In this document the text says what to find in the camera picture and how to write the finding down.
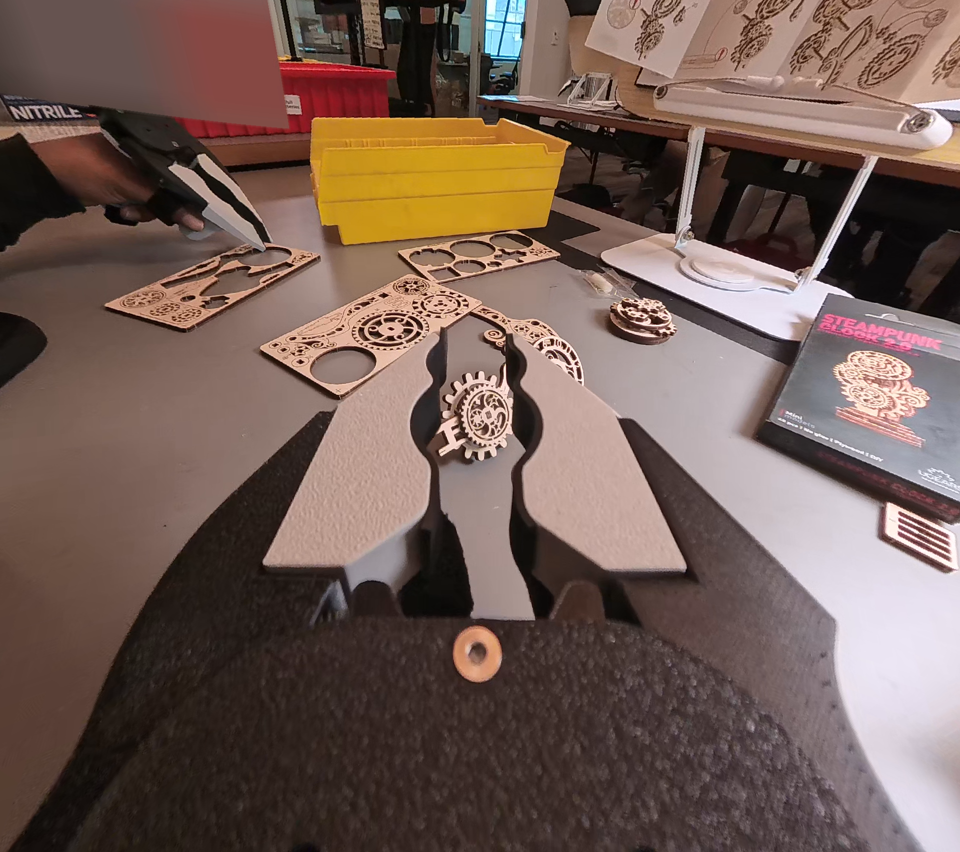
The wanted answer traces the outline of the dark standing desk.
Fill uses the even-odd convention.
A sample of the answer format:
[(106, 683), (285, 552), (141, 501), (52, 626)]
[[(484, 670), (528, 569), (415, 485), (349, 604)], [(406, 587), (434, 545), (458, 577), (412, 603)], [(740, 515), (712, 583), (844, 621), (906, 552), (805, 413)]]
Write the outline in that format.
[[(311, 0), (315, 12), (320, 16), (338, 15), (346, 18), (346, 36), (349, 47), (350, 64), (357, 67), (367, 67), (367, 35), (364, 25), (363, 0)], [(432, 76), (435, 42), (426, 44), (426, 25), (422, 21), (422, 9), (451, 9), (462, 12), (467, 0), (376, 0), (374, 8), (376, 20), (382, 23), (383, 14), (389, 8), (396, 8), (404, 14), (411, 23), (400, 43), (400, 51), (413, 56), (413, 67), (416, 75), (415, 90), (412, 98), (400, 100), (406, 114), (429, 115), (436, 117), (436, 101)]]

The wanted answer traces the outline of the black glove box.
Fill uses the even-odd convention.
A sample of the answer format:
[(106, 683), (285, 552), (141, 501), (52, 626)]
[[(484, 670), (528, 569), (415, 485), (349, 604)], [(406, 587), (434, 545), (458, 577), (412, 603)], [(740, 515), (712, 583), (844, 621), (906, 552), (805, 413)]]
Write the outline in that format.
[(85, 123), (96, 120), (89, 109), (64, 102), (50, 102), (13, 94), (2, 94), (1, 102), (12, 122), (18, 124)]

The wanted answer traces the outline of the small wooden grille piece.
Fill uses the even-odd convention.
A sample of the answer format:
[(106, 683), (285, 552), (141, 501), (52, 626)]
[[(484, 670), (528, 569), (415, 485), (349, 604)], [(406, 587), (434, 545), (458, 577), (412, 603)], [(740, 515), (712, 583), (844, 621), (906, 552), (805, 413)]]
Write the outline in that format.
[(881, 513), (879, 537), (941, 572), (958, 571), (956, 534), (938, 521), (887, 502)]

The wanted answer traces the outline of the yellow plastic bin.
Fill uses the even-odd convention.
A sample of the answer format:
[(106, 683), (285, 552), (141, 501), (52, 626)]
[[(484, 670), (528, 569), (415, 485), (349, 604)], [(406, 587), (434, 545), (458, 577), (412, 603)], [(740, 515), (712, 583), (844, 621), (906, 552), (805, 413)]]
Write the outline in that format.
[(344, 246), (546, 225), (568, 143), (502, 119), (313, 119), (321, 225)]

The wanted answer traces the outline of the white book stand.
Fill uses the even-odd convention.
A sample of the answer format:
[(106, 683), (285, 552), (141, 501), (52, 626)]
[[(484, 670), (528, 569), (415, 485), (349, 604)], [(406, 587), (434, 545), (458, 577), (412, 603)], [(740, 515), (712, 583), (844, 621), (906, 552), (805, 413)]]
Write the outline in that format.
[[(785, 108), (780, 109), (775, 99), (733, 96), (727, 100), (710, 89), (696, 92), (702, 95), (700, 102), (683, 95), (680, 104), (689, 110), (686, 116), (704, 120), (827, 134), (916, 150), (939, 147), (952, 133), (953, 123), (932, 109), (885, 110), (863, 103), (811, 101), (786, 102)], [(794, 272), (693, 237), (692, 204), (705, 129), (693, 126), (688, 133), (673, 235), (639, 239), (608, 249), (602, 253), (603, 262), (773, 339), (802, 340), (830, 294), (819, 275), (874, 172), (877, 159), (872, 155), (863, 158), (812, 266)]]

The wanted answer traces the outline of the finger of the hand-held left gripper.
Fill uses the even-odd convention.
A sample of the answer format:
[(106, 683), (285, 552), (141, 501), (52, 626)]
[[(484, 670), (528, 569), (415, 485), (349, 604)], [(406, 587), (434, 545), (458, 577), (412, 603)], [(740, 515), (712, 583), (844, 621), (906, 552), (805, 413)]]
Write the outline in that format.
[(196, 200), (194, 204), (202, 206), (198, 214), (204, 222), (201, 230), (184, 226), (183, 234), (187, 239), (199, 241), (216, 231), (223, 231), (259, 251), (270, 246), (271, 237), (265, 223), (246, 202), (236, 197), (223, 199), (203, 186), (184, 188)]
[[(236, 181), (207, 154), (197, 155), (190, 166), (172, 163), (169, 174), (185, 187), (203, 186), (223, 199), (236, 197), (256, 210)], [(180, 226), (180, 231), (184, 234), (184, 225)]]

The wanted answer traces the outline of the person's left hand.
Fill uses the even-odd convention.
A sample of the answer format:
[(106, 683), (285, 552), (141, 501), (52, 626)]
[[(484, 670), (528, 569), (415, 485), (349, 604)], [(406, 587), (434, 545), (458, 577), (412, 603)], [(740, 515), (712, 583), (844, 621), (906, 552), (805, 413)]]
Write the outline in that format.
[(125, 222), (150, 222), (156, 184), (101, 131), (32, 142), (59, 185), (85, 208), (116, 206)]

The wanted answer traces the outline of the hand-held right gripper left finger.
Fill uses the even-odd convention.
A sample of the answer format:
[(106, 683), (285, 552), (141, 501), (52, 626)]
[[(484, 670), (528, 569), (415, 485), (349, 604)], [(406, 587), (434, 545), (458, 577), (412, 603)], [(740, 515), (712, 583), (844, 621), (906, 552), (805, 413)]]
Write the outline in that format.
[(352, 594), (395, 590), (407, 613), (450, 611), (450, 524), (428, 444), (440, 425), (448, 335), (431, 333), (341, 401), (262, 560)]

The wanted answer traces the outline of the small clear plastic bag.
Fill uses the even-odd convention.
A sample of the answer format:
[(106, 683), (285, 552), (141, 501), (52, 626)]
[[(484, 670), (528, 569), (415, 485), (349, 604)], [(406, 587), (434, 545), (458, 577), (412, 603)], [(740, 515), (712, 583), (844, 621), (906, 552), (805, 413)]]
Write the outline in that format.
[(578, 270), (582, 280), (593, 290), (594, 294), (611, 301), (621, 301), (625, 298), (635, 298), (637, 291), (631, 277), (625, 277), (618, 271), (605, 269)]

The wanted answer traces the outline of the black mesh chair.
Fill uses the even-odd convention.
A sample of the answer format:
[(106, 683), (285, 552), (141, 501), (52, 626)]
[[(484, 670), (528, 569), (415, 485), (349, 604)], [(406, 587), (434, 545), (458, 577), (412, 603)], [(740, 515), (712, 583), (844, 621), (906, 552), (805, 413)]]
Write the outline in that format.
[(43, 331), (28, 318), (1, 312), (1, 371), (4, 387), (30, 366), (47, 346)]

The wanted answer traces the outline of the light wooden board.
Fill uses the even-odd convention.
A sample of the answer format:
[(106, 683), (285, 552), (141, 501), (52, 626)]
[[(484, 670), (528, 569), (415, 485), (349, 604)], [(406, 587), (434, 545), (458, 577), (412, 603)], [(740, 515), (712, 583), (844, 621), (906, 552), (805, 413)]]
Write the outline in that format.
[(702, 95), (698, 89), (713, 90), (716, 96), (740, 96), (757, 99), (760, 97), (775, 99), (780, 109), (786, 108), (786, 102), (836, 102), (841, 104), (863, 103), (885, 110), (891, 109), (932, 109), (950, 115), (958, 114), (958, 88), (947, 91), (940, 98), (925, 100), (905, 95), (886, 95), (877, 92), (847, 89), (843, 84), (820, 86), (815, 88), (813, 79), (787, 78), (671, 78), (634, 63), (618, 62), (616, 71), (618, 102), (630, 113), (640, 115), (644, 110), (690, 114), (681, 105), (683, 95), (694, 97), (700, 102)]

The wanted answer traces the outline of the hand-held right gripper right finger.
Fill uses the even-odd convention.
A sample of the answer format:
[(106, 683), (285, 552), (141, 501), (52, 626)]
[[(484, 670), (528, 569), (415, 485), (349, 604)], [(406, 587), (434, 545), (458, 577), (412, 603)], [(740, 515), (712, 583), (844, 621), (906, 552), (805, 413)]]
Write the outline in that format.
[(572, 582), (626, 616), (624, 582), (681, 577), (687, 561), (630, 445), (624, 422), (525, 339), (509, 335), (512, 429), (510, 549), (534, 616)]

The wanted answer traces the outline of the wooden sheet with round holes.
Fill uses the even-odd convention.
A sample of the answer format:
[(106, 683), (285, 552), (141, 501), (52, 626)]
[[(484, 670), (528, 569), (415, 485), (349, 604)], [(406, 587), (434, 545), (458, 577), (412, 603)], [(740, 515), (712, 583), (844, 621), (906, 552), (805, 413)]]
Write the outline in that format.
[(556, 260), (561, 254), (520, 231), (507, 230), (410, 247), (398, 255), (419, 275), (449, 283)]

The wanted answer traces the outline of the black product box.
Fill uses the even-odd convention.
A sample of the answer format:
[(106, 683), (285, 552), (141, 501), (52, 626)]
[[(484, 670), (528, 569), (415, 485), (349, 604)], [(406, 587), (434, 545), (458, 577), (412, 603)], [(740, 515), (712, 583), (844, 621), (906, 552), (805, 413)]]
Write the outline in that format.
[(829, 295), (756, 433), (884, 501), (959, 520), (959, 327)]

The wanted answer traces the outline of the round wooden gear assembly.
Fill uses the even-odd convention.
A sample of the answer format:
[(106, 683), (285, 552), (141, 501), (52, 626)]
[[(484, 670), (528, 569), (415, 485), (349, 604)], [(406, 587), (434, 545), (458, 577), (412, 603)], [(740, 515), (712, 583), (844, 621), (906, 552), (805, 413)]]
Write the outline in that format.
[(661, 344), (677, 333), (665, 305), (653, 298), (622, 298), (609, 307), (608, 319), (615, 333), (640, 344)]

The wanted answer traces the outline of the red plastic bin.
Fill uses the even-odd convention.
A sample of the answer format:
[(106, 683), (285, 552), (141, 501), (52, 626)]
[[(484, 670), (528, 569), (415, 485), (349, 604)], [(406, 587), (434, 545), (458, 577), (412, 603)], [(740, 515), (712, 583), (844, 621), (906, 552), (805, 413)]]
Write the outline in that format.
[(287, 123), (284, 126), (249, 126), (178, 117), (193, 136), (204, 138), (243, 137), (309, 133), (316, 117), (387, 117), (388, 86), (397, 76), (394, 70), (297, 61), (279, 61)]

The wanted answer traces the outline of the person's left forearm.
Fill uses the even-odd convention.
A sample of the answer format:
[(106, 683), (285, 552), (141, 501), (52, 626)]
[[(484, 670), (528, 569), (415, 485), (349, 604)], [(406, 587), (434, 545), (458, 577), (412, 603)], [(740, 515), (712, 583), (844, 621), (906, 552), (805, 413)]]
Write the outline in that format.
[(1, 250), (39, 222), (83, 212), (20, 133), (1, 140)]

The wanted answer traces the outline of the wooden part sheet mostly emptied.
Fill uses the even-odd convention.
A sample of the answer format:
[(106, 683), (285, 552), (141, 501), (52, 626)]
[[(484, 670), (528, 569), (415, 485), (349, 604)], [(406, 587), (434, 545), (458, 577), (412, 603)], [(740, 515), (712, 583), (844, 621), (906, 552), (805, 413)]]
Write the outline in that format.
[(318, 253), (292, 246), (269, 244), (263, 250), (236, 246), (104, 307), (114, 314), (190, 331), (320, 259)]

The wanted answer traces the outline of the ornate wooden clock frame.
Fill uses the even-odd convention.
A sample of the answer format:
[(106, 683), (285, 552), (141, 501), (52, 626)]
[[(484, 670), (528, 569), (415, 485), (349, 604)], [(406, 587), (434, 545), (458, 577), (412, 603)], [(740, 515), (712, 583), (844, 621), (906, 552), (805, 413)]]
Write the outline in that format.
[(500, 352), (505, 348), (507, 336), (522, 338), (578, 384), (585, 383), (583, 365), (576, 350), (547, 323), (536, 318), (509, 318), (498, 310), (483, 305), (474, 308), (470, 314), (487, 324), (488, 329), (483, 334), (483, 340)]

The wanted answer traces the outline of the long wooden table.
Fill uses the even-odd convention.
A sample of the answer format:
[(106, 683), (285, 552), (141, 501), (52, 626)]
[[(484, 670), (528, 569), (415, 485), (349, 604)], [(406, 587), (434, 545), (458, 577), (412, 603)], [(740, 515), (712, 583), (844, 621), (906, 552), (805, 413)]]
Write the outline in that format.
[(582, 122), (671, 141), (686, 140), (691, 127), (701, 126), (708, 146), (799, 158), (846, 169), (859, 168), (863, 158), (872, 155), (876, 158), (873, 167), (876, 174), (959, 187), (959, 132), (956, 124), (951, 126), (952, 136), (945, 144), (916, 150), (834, 135), (660, 113), (651, 107), (641, 115), (633, 115), (623, 111), (590, 111), (536, 97), (482, 96), (479, 100), (500, 113)]

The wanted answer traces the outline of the wooden gear piece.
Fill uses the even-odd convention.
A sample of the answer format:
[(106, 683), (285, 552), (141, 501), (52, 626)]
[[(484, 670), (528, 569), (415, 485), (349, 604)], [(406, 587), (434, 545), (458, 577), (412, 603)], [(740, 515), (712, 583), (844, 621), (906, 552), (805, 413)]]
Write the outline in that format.
[(497, 373), (466, 373), (439, 397), (436, 455), (460, 455), (466, 462), (495, 458), (513, 435), (514, 399), (503, 364)]

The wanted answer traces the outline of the wooden part sheet with gears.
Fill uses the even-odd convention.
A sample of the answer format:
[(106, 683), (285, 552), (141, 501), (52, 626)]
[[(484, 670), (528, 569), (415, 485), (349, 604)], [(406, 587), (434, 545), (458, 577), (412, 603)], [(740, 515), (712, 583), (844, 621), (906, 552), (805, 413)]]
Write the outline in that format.
[[(408, 273), (353, 302), (282, 334), (261, 353), (342, 398), (431, 335), (476, 312), (482, 301)], [(314, 371), (330, 354), (358, 351), (373, 366), (357, 379), (333, 383)]]

